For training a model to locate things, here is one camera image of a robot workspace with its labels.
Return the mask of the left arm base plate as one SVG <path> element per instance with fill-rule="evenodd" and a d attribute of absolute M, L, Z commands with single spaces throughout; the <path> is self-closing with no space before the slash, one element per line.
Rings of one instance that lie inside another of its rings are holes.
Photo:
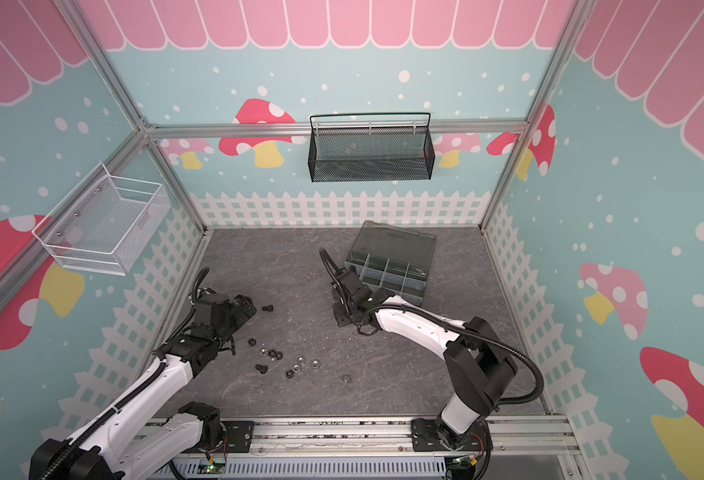
<path fill-rule="evenodd" d="M 254 439 L 253 421 L 208 420 L 196 448 L 204 453 L 249 453 Z"/>

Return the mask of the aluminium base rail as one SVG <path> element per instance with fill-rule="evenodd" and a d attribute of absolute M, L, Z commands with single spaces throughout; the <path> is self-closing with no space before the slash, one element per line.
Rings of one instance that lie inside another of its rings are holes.
<path fill-rule="evenodd" d="M 83 447 L 99 447 L 111 461 L 137 456 L 147 446 L 157 453 L 202 458 L 318 456 L 459 456 L 475 452 L 416 452 L 409 416 L 263 417 L 255 423 L 249 453 L 204 453 L 196 448 L 202 423 L 189 415 L 179 420 L 153 418 L 126 429 L 118 422 L 102 427 Z M 580 448 L 563 416 L 492 416 L 487 421 L 493 455 L 577 455 Z"/>

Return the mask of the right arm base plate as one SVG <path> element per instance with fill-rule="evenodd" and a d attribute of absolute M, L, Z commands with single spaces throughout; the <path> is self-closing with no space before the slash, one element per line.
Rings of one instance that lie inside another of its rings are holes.
<path fill-rule="evenodd" d="M 410 433 L 416 452 L 487 452 L 494 448 L 486 420 L 476 420 L 466 432 L 456 433 L 440 418 L 416 418 Z"/>

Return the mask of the black mesh wall basket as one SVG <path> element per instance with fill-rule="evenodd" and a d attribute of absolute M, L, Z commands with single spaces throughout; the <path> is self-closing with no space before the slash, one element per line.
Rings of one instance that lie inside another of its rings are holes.
<path fill-rule="evenodd" d="M 428 112 L 320 114 L 309 123 L 314 182 L 432 178 L 436 152 Z"/>

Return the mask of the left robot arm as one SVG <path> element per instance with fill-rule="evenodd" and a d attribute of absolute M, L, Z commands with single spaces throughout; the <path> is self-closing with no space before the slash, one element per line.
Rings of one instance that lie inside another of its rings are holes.
<path fill-rule="evenodd" d="M 147 479 L 187 450 L 212 456 L 227 449 L 231 436 L 219 409 L 201 402 L 184 405 L 142 440 L 136 436 L 219 353 L 235 350 L 235 332 L 256 312 L 247 296 L 202 293 L 134 384 L 69 437 L 49 439 L 34 452 L 30 478 Z"/>

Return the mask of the grey compartment organizer box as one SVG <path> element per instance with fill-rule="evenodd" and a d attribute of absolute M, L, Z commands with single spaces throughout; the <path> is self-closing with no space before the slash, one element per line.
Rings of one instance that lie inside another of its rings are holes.
<path fill-rule="evenodd" d="M 436 243 L 432 234 L 366 220 L 345 266 L 373 292 L 386 289 L 421 306 Z"/>

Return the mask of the silver nut pair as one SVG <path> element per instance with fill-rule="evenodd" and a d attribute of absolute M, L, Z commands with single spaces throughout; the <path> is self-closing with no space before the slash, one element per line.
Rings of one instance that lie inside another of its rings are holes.
<path fill-rule="evenodd" d="M 292 367 L 294 373 L 299 373 L 304 369 L 319 369 L 321 367 L 321 361 L 319 359 L 308 360 L 305 357 L 298 357 L 296 363 Z"/>

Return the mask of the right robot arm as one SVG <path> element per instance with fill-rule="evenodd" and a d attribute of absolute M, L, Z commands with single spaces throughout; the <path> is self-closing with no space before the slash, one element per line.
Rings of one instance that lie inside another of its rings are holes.
<path fill-rule="evenodd" d="M 334 292 L 334 315 L 361 335 L 387 332 L 404 337 L 440 357 L 453 394 L 430 434 L 448 450 L 481 441 L 480 429 L 497 407 L 539 399 L 544 376 L 519 349 L 502 342 L 480 317 L 468 322 L 438 316 L 386 290 L 372 291 L 357 274 L 327 268 Z"/>

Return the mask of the white mesh wall basket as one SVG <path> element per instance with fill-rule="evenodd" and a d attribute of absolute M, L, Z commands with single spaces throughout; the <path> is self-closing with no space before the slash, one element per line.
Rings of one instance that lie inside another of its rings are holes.
<path fill-rule="evenodd" d="M 64 269 L 126 276 L 170 209 L 163 184 L 99 164 L 32 233 Z"/>

